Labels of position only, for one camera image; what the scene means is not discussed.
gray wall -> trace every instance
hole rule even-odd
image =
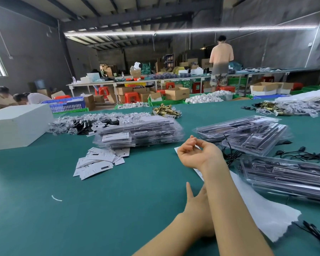
[[[129,68],[134,65],[135,62],[154,62],[157,58],[171,54],[173,49],[172,47],[168,47],[167,42],[158,42],[155,43],[154,48],[153,43],[150,43],[148,45],[125,48],[124,52],[128,65],[127,71],[129,71]],[[98,51],[98,59],[100,63],[116,65],[119,70],[126,70],[124,55],[118,48]]]
[[[48,26],[0,7],[0,31],[13,57],[9,59],[0,38],[0,58],[8,74],[0,77],[0,85],[14,94],[28,92],[28,82],[43,79],[46,87],[68,90],[65,85],[71,82],[71,74],[57,29],[51,28],[50,32]],[[99,66],[96,50],[71,40],[67,42],[78,75],[83,75],[83,64]]]
[[[222,26],[319,25],[320,0],[246,0],[223,12]],[[320,67],[320,29],[311,50],[315,30],[262,31],[247,36],[226,33],[234,48],[235,60],[244,67]]]

teal table mat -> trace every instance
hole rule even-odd
[[[175,107],[183,113],[178,122],[189,137],[196,127],[254,115],[254,111],[241,109],[252,103]],[[151,108],[116,110],[141,111],[151,112]],[[277,146],[270,155],[301,146],[320,153],[320,117],[281,119],[295,137],[292,144]],[[174,147],[180,143],[132,148],[126,163],[81,181],[72,175],[78,158],[93,147],[92,141],[93,137],[46,133],[28,147],[0,150],[0,256],[131,255],[184,210],[187,181],[195,195],[203,185],[200,177],[179,161]],[[264,196],[287,202],[284,197]],[[320,204],[293,199],[287,204],[320,229]],[[270,246],[275,255],[320,255],[320,242],[296,226],[290,226]],[[219,255],[217,243],[200,240],[187,255]]]

white styrofoam box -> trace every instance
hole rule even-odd
[[[48,104],[0,109],[0,150],[30,145],[46,132],[53,120]]]

clear plastic packaging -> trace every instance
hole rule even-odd
[[[246,154],[266,156],[281,140],[290,136],[288,126],[273,123],[239,131],[222,141],[222,146],[242,151]]]
[[[320,164],[246,155],[240,173],[254,189],[320,202]]]
[[[211,143],[219,143],[223,139],[225,139],[225,137],[228,137],[233,133],[257,126],[276,123],[279,120],[280,119],[277,118],[254,115],[200,127],[195,129],[194,131],[200,135],[201,139],[205,141]]]
[[[94,144],[100,148],[122,148],[133,146],[149,146],[163,143],[182,142],[184,138],[182,126],[172,118],[154,117],[143,122],[98,129]]]

forearm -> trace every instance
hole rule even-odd
[[[173,222],[160,234],[138,250],[133,256],[179,256],[183,255],[199,236],[194,233],[190,221],[183,214],[177,215]]]
[[[220,255],[273,255],[243,202],[226,163],[205,166],[201,172]]]

